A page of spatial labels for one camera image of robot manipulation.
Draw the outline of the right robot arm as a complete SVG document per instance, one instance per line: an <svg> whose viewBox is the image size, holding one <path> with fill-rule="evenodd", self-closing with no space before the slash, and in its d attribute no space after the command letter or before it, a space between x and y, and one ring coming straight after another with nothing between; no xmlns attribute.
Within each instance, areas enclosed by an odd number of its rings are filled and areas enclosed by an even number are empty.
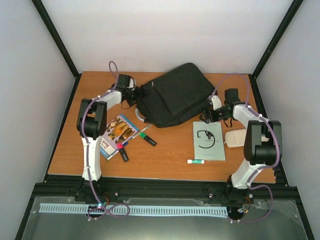
<svg viewBox="0 0 320 240"><path fill-rule="evenodd" d="M246 129L243 146L244 160L230 176L231 187L250 189L254 179L265 169L278 165L282 156L282 126L257 113L249 104L234 101L219 108L209 108L199 117L206 124L236 120Z"/></svg>

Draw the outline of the black student bag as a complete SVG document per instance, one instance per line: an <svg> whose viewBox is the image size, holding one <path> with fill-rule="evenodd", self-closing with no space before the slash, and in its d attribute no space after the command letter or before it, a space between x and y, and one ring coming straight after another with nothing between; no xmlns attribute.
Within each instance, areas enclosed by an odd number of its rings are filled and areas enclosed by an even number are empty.
<svg viewBox="0 0 320 240"><path fill-rule="evenodd" d="M142 87L145 95L137 100L136 108L144 122L157 128L185 123L207 110L214 85L200 69L188 62L154 78Z"/></svg>

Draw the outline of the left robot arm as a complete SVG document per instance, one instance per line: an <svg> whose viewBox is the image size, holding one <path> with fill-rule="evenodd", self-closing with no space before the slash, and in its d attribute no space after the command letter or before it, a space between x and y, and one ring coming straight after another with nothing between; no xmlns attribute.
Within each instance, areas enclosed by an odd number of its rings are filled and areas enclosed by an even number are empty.
<svg viewBox="0 0 320 240"><path fill-rule="evenodd" d="M123 101L132 106L146 94L143 86L112 88L97 97L81 100L76 128L83 144L84 180L97 182L102 176L100 143L107 129L107 111Z"/></svg>

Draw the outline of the grey Great Gatsby book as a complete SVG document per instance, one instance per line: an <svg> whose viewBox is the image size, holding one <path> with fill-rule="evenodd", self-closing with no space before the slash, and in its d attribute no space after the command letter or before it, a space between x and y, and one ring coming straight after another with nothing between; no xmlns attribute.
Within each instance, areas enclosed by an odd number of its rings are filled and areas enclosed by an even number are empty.
<svg viewBox="0 0 320 240"><path fill-rule="evenodd" d="M194 158L204 161L225 161L225 149L220 122L194 121Z"/></svg>

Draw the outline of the dog picture book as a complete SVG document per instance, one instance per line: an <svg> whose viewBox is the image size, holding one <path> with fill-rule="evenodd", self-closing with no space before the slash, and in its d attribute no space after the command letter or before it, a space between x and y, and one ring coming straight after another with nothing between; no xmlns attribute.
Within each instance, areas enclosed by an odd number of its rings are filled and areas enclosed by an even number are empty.
<svg viewBox="0 0 320 240"><path fill-rule="evenodd" d="M119 114L111 120L106 131L101 137L100 153L110 160L118 153L118 143L127 142L139 129L123 114Z"/></svg>

